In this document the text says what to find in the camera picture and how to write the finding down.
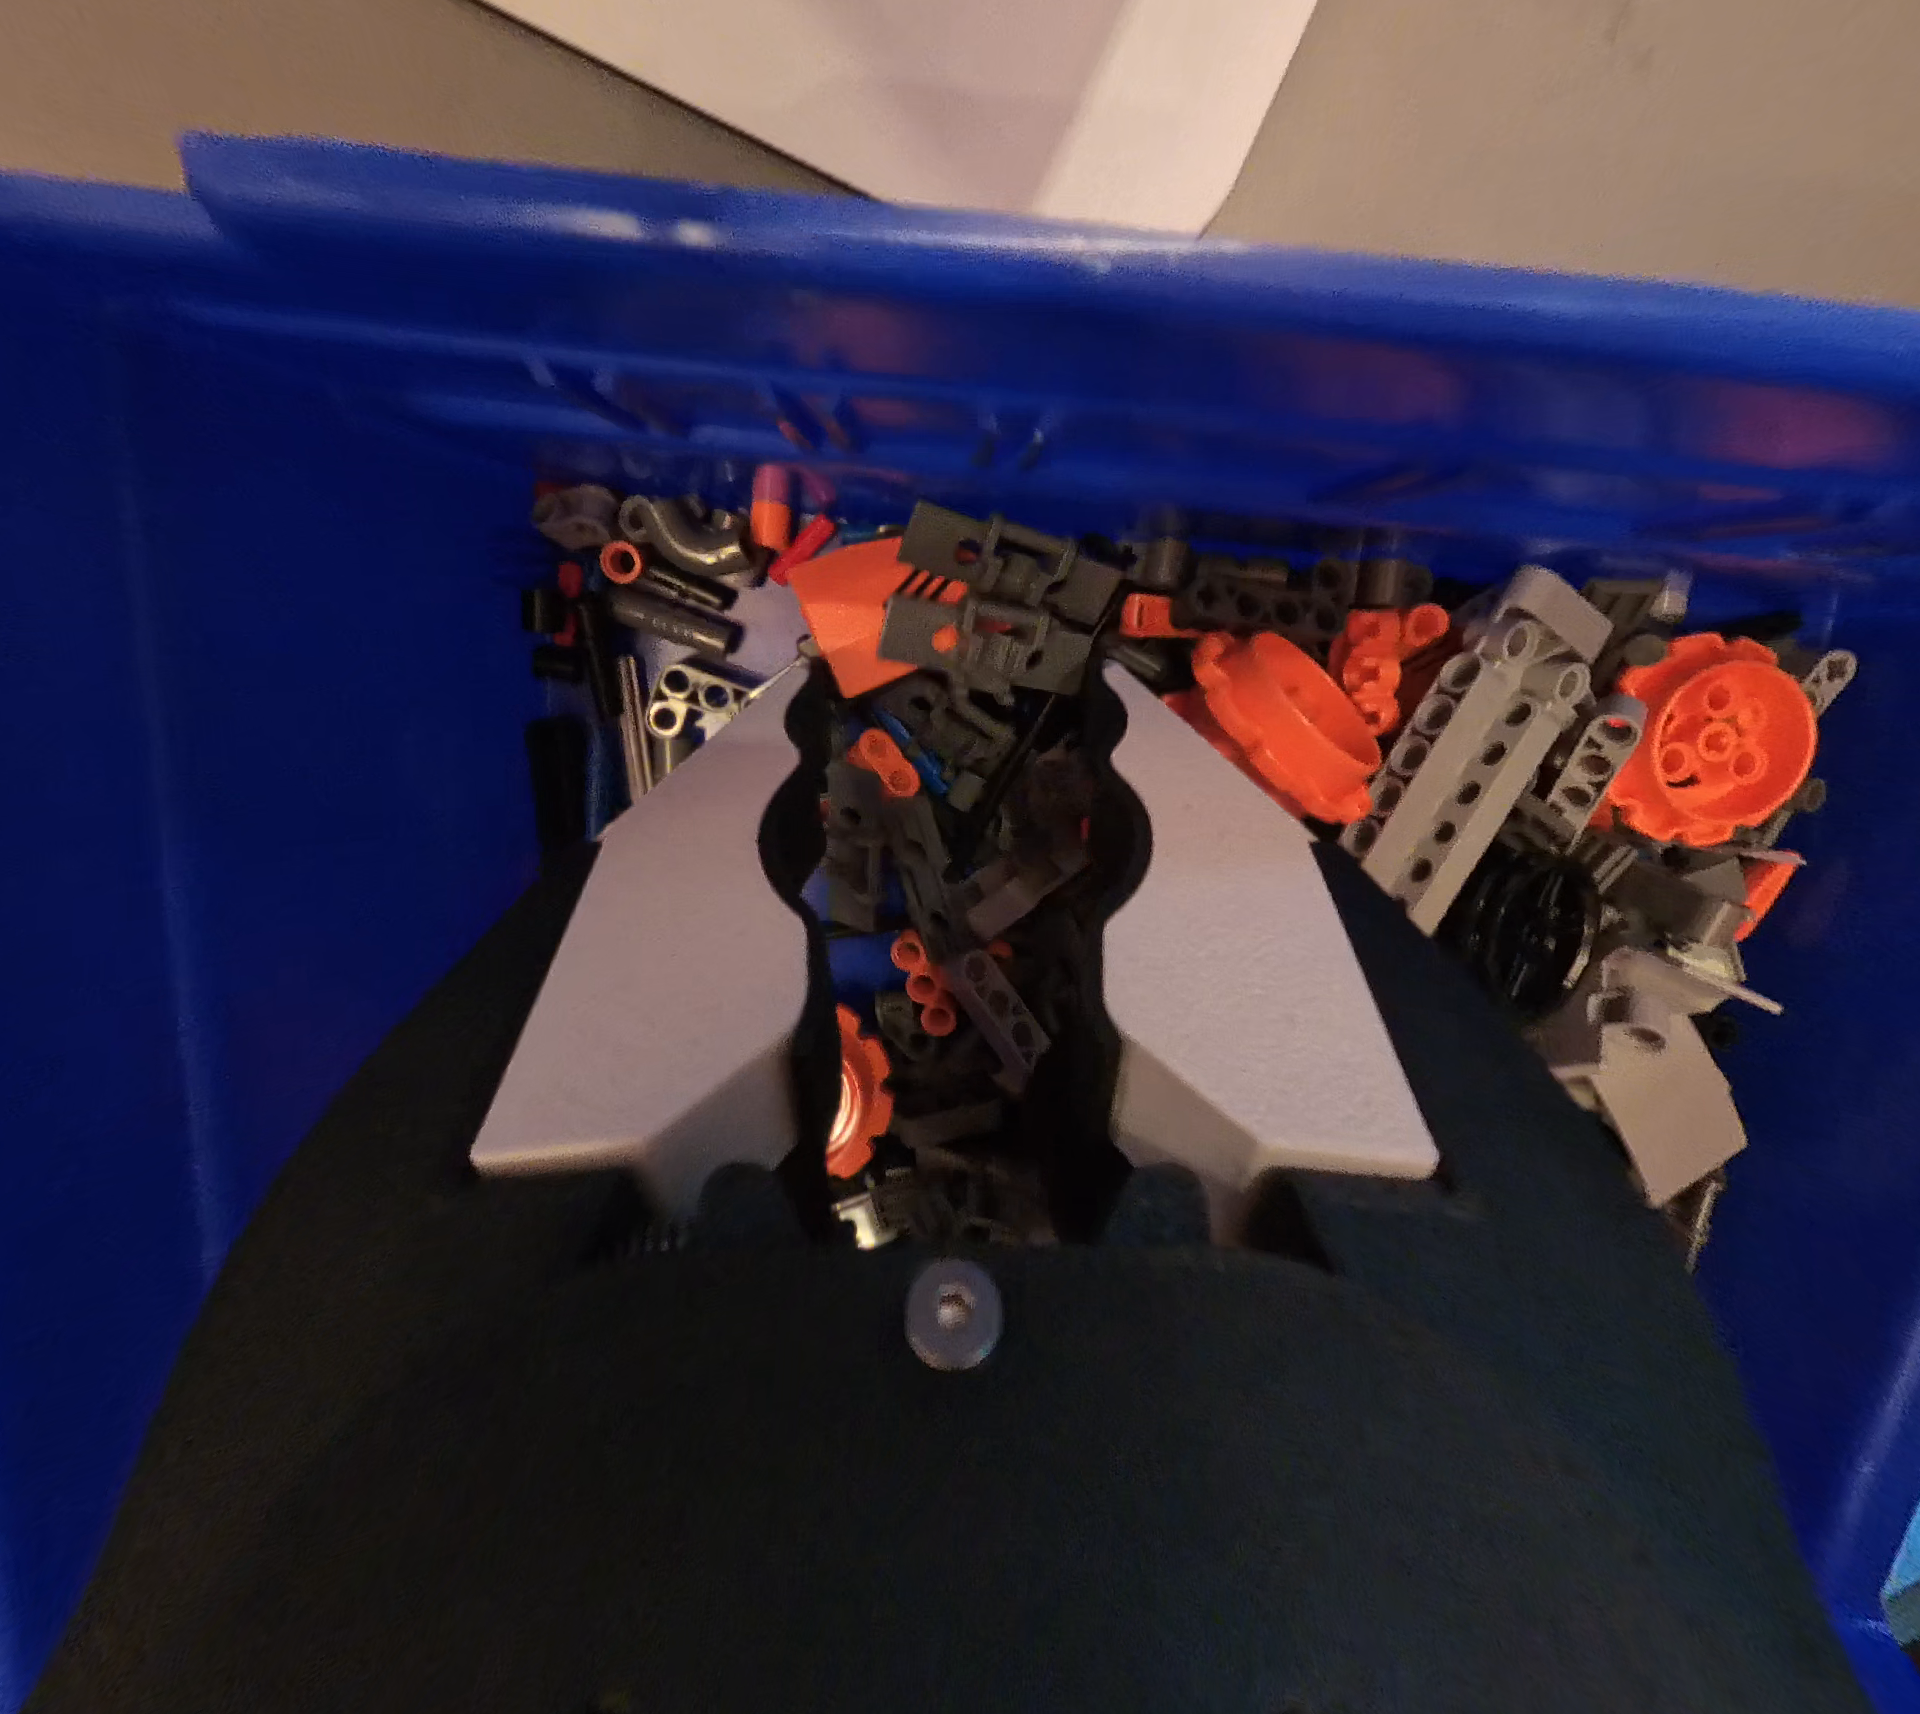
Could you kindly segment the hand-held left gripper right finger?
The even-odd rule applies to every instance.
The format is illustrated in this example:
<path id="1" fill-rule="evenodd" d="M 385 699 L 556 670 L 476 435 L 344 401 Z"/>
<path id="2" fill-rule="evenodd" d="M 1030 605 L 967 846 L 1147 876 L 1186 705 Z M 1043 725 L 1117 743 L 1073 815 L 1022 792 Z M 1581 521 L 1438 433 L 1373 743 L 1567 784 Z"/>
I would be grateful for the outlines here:
<path id="1" fill-rule="evenodd" d="M 1125 670 L 1085 684 L 1085 876 L 1051 918 L 1043 1173 L 1064 1240 L 1174 1169 L 1205 1240 L 1278 1181 L 1422 1188 L 1436 1132 L 1325 880 L 1325 846 Z"/>

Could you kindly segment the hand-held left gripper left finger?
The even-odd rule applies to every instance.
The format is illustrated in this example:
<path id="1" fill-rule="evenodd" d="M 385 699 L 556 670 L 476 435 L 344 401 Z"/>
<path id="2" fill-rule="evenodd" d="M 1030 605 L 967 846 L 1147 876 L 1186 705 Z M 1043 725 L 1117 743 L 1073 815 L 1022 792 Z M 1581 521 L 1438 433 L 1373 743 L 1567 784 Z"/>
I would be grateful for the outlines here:
<path id="1" fill-rule="evenodd" d="M 477 1173 L 624 1172 L 672 1221 L 735 1165 L 820 1198 L 839 1102 L 825 857 L 832 705 L 793 662 L 619 815 L 470 1147 Z"/>

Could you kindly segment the pile of building-block parts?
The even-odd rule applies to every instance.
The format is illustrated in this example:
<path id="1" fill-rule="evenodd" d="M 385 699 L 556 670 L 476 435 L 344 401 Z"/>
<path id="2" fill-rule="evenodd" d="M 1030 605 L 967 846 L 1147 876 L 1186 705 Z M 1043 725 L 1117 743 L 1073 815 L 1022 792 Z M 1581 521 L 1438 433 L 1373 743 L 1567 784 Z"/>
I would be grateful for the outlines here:
<path id="1" fill-rule="evenodd" d="M 1741 945 L 1803 865 L 1855 679 L 1794 621 L 1687 630 L 1687 578 L 1542 565 L 1436 600 L 1416 561 L 1194 555 L 919 502 L 843 532 L 764 463 L 731 507 L 541 484 L 529 743 L 545 840 L 607 836 L 787 665 L 830 684 L 839 1102 L 859 1247 L 1064 1240 L 1044 1196 L 1051 918 L 1085 876 L 1085 684 L 1125 670 L 1466 970 L 1596 1118 L 1687 1267 L 1746 1129 L 1718 1056 L 1778 1011 Z"/>

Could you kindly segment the blue tagged parts bin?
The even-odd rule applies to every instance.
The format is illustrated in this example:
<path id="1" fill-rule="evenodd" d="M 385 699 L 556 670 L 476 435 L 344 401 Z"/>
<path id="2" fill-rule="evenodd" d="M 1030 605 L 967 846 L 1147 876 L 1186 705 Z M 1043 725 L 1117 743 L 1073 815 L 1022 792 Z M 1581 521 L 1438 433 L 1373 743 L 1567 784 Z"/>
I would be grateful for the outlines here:
<path id="1" fill-rule="evenodd" d="M 1916 1710 L 1916 314 L 179 159 L 4 178 L 4 1710 Z M 1698 1267 L 1344 857 L 1422 1188 L 477 1173 L 598 846 L 536 487 L 764 463 L 1851 655 Z"/>

